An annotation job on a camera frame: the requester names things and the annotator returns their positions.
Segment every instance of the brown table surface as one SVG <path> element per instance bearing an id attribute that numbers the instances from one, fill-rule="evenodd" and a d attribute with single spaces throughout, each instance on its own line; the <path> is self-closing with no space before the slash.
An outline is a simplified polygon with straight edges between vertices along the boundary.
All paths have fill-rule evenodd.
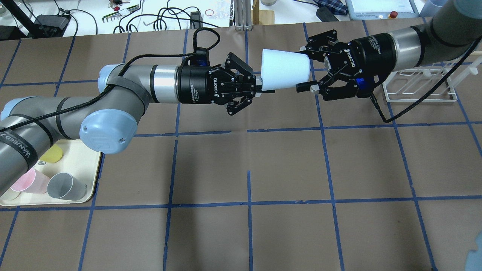
<path id="1" fill-rule="evenodd" d="M 259 72 L 262 48 L 419 23 L 220 28 L 211 64 L 233 52 Z M 191 52 L 192 33 L 0 42 L 0 107 L 97 95 L 104 65 Z M 208 46 L 214 35 L 199 38 Z M 316 79 L 322 68 L 314 64 Z M 263 94 L 234 117 L 217 105 L 152 104 L 130 146 L 103 159 L 90 201 L 0 209 L 1 270 L 462 270 L 482 230 L 481 84 L 471 76 L 459 102 L 422 104 L 390 124 L 368 99 L 325 102 L 294 89 Z"/>

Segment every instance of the gray strap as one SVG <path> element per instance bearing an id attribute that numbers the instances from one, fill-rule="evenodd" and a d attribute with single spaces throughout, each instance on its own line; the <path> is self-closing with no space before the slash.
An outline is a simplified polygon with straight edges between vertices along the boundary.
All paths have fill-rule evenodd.
<path id="1" fill-rule="evenodd" d="M 107 84 L 123 87 L 134 92 L 134 94 L 136 94 L 137 97 L 139 97 L 139 99 L 141 99 L 141 101 L 144 103 L 144 113 L 146 112 L 151 97 L 149 92 L 147 92 L 144 87 L 122 76 L 110 78 Z"/>

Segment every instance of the plaid cloth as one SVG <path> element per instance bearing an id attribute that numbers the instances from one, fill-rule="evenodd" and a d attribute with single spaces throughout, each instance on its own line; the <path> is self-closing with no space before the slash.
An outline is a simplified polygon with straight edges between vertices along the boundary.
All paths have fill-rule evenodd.
<path id="1" fill-rule="evenodd" d="M 319 6 L 325 6 L 333 14 L 337 15 L 347 15 L 348 7 L 345 6 L 340 0 L 313 0 Z"/>

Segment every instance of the silver metal cylinder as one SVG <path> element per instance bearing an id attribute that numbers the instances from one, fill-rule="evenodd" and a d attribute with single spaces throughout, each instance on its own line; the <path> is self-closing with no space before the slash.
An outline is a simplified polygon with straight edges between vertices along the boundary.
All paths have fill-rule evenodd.
<path id="1" fill-rule="evenodd" d="M 396 65 L 393 70 L 413 68 L 417 65 L 421 45 L 417 32 L 412 28 L 404 28 L 388 32 L 392 36 L 396 50 Z"/>
<path id="2" fill-rule="evenodd" d="M 177 104 L 177 69 L 179 66 L 158 65 L 151 78 L 151 88 L 159 103 Z"/>

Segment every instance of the gray cup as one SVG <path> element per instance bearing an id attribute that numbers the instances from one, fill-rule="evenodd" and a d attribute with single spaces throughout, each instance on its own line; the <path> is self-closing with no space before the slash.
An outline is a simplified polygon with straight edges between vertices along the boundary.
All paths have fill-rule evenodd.
<path id="1" fill-rule="evenodd" d="M 65 172 L 53 176 L 47 185 L 47 194 L 54 199 L 78 201 L 86 192 L 86 184 Z"/>

